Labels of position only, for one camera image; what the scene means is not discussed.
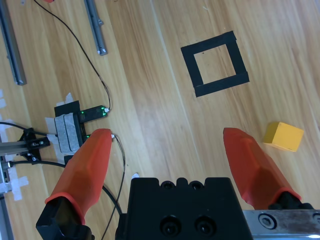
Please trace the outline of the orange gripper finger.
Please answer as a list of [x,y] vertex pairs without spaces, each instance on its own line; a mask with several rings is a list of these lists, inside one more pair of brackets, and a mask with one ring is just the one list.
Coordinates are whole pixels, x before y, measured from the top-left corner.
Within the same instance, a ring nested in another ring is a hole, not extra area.
[[36,223],[44,240],[93,240],[85,215],[100,198],[107,175],[112,132],[95,130],[66,164]]
[[301,196],[252,136],[226,127],[223,142],[241,198],[255,210],[313,209],[310,203],[301,202]]

